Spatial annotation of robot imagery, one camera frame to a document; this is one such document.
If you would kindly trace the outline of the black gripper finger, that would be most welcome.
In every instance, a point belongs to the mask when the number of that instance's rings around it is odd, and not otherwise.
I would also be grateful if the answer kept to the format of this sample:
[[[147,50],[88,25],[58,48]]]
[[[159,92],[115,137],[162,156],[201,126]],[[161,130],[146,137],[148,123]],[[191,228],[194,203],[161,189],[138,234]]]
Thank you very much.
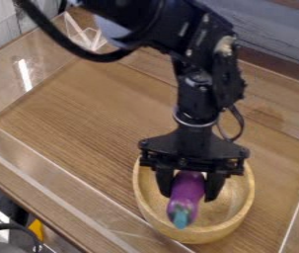
[[[206,174],[206,184],[205,184],[205,201],[213,202],[217,200],[221,191],[226,183],[226,176],[218,173]]]
[[[174,171],[170,169],[158,168],[155,170],[155,180],[161,194],[169,198],[171,196]]]

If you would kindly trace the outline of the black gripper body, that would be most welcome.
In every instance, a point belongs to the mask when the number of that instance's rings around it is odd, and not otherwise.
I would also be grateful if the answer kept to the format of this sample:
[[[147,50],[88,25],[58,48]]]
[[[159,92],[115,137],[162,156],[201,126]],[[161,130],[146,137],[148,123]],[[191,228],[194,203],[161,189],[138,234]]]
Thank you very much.
[[[245,174],[245,161],[250,151],[241,145],[221,139],[211,131],[183,132],[146,138],[139,142],[140,165],[158,170],[182,170]]]

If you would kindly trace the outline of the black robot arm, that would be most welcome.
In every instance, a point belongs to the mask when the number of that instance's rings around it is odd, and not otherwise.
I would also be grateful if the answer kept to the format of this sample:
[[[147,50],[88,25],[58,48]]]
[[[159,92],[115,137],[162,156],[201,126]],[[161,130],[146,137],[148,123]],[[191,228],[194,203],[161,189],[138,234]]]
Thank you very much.
[[[107,40],[170,55],[178,82],[177,130],[140,142],[140,164],[155,171],[161,193],[173,192],[175,170],[207,174],[205,200],[217,200],[226,179],[245,174],[250,152],[214,134],[221,114],[235,112],[247,82],[238,63],[234,25],[197,0],[79,0]]]

